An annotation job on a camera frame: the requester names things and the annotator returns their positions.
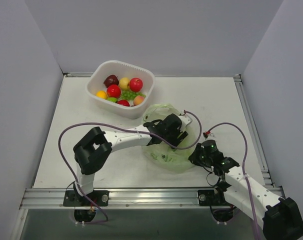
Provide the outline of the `light green plastic bag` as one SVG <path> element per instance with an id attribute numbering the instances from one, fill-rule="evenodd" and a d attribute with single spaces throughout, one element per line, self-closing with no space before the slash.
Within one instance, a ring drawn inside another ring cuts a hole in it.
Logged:
<path id="1" fill-rule="evenodd" d="M 158 135 L 156 125 L 170 114 L 179 116 L 180 111 L 169 103 L 154 104 L 149 106 L 144 112 L 142 123 L 152 123 L 155 133 Z M 200 134 L 191 125 L 186 127 L 185 131 L 188 136 L 178 145 L 179 149 L 171 148 L 165 142 L 156 138 L 155 140 L 159 142 L 158 144 L 142 147 L 144 155 L 159 167 L 175 173 L 183 173 L 192 168 L 193 165 L 188 158 L 195 150 L 196 147 L 193 143 L 199 140 Z"/>

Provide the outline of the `red apple from bag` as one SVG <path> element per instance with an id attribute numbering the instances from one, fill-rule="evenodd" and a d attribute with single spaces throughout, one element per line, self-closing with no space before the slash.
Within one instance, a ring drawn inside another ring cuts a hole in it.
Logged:
<path id="1" fill-rule="evenodd" d="M 140 78 L 134 77 L 129 81 L 129 89 L 132 92 L 139 92 L 144 86 L 143 81 Z"/>

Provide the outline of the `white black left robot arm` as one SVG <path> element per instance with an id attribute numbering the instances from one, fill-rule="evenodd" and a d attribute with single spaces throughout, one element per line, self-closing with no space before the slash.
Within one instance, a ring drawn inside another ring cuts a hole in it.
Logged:
<path id="1" fill-rule="evenodd" d="M 168 142 L 177 147 L 187 136 L 186 127 L 192 123 L 187 115 L 168 115 L 165 119 L 145 122 L 125 131 L 103 131 L 92 128 L 74 147 L 77 162 L 77 182 L 74 199 L 82 206 L 91 203 L 95 173 L 104 166 L 113 152 L 136 146 Z"/>

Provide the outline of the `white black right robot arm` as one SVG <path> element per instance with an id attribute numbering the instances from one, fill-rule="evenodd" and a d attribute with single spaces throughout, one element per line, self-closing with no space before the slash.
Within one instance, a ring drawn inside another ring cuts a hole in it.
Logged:
<path id="1" fill-rule="evenodd" d="M 240 164 L 224 156 L 214 140 L 198 143 L 189 161 L 213 170 L 221 181 L 214 201 L 237 207 L 262 229 L 267 240 L 298 240 L 303 236 L 303 219 L 297 203 L 282 198 L 243 172 Z"/>

